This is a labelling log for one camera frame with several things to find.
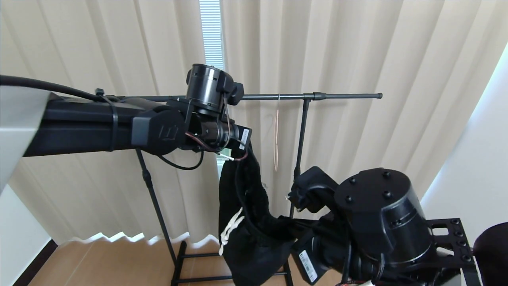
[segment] black metal bracket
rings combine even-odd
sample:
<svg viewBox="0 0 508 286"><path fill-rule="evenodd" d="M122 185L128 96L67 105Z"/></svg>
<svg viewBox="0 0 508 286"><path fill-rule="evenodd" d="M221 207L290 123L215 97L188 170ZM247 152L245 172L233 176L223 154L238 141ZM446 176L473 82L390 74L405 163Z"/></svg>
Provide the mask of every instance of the black metal bracket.
<svg viewBox="0 0 508 286"><path fill-rule="evenodd" d="M300 175L300 164L302 161L302 151L303 151L303 139L305 137L305 126L307 123L307 114L309 110L309 103L313 100L323 100L323 99L346 99L346 98L381 98L383 95L379 94L334 94L327 95L324 93L312 93L312 94L267 94L267 95L245 95L243 100L295 100L301 99L303 100L303 110L302 110L302 121L300 126L300 138L298 141L298 153L296 158L296 166L293 172L294 178ZM168 101L171 98L166 96L155 96L155 97L141 97L152 101ZM175 255L175 251L171 244L171 239L169 238L168 231L166 229L166 224L162 217L161 208L158 204L157 196L155 195L155 191L153 189L153 183L151 180L150 172L146 168L145 161L143 159L143 155L141 150L136 149L136 153L138 155L138 159L141 165L141 169L143 171L143 179L145 181L146 187L150 193L150 197L152 199L153 207L155 208L155 212L157 214L157 219L159 224L161 225L162 232L164 234L164 239L166 240L166 244L168 245L169 252L171 254L171 259L173 261L173 265L175 266L173 272L173 278L171 279L171 286L177 286L180 283L192 283L192 282L204 282L204 281L217 281L217 280L228 280L232 279L231 275L228 276L215 276L215 277L200 277L200 278L180 278L180 274L182 271L183 260L185 258L202 258L202 257L212 257L219 256L218 253L202 253L202 254L185 254L187 249L187 243L182 241L180 243L180 248L178 252L178 256ZM290 217L293 218L294 215L294 205L291 203L290 206ZM282 271L274 273L276 275L284 275L285 282L287 286L293 286L293 279L291 277L291 270L289 267L288 261L284 263L282 266Z"/></svg>

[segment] curtain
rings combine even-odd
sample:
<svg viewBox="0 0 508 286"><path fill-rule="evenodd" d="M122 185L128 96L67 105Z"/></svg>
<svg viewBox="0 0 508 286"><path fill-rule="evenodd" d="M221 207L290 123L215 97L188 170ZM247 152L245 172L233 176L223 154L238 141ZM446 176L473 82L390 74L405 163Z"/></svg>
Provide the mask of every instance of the curtain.
<svg viewBox="0 0 508 286"><path fill-rule="evenodd" d="M338 183L404 172L419 198L453 149L508 40L506 1L221 2L227 71L246 93L383 93L310 103L302 171ZM270 211L287 215L302 101L241 102ZM278 168L274 117L279 109ZM326 210L311 215L318 217Z"/></svg>
<svg viewBox="0 0 508 286"><path fill-rule="evenodd" d="M205 62L197 0L4 0L1 14L2 74L119 96L184 95L187 71ZM183 151L166 157L184 166L199 159ZM145 160L170 236L216 235L215 157L194 171L147 153ZM23 158L10 185L57 243L161 233L134 150Z"/></svg>

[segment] wooden floor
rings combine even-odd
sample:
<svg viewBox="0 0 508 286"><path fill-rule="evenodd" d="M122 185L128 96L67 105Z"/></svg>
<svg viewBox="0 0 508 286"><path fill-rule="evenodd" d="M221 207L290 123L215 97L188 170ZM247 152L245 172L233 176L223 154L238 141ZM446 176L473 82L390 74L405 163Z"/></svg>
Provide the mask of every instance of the wooden floor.
<svg viewBox="0 0 508 286"><path fill-rule="evenodd" d="M173 246L178 251L180 243ZM187 253L217 252L219 246L210 241ZM294 285L307 285L292 259L290 268ZM90 243L70 241L61 245L30 283L30 286L91 286L91 285L155 285L169 286L173 263L164 240L149 245L146 240L130 242L121 238L114 242L99 239ZM231 275L220 256L184 260L181 278ZM340 274L328 271L316 285L336 285ZM232 280L186 283L185 286L234 285ZM264 285L284 286L283 276L274 276Z"/></svg>

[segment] white barcode label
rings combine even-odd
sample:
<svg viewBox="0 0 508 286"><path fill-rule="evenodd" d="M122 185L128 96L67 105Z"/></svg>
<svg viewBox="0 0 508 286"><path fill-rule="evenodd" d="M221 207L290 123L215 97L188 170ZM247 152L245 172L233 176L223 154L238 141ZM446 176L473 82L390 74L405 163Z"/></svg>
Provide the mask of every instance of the white barcode label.
<svg viewBox="0 0 508 286"><path fill-rule="evenodd" d="M242 150L245 150L245 144L247 144L247 138L249 137L249 130L247 128L245 128L243 130L243 134L242 134L242 144L240 144L240 149Z"/></svg>
<svg viewBox="0 0 508 286"><path fill-rule="evenodd" d="M307 272L307 276L309 276L310 282L314 282L317 279L318 274L314 269L314 265L310 261L309 256L307 255L307 250L302 251L299 255L300 260L302 261L303 268L305 268L305 272Z"/></svg>

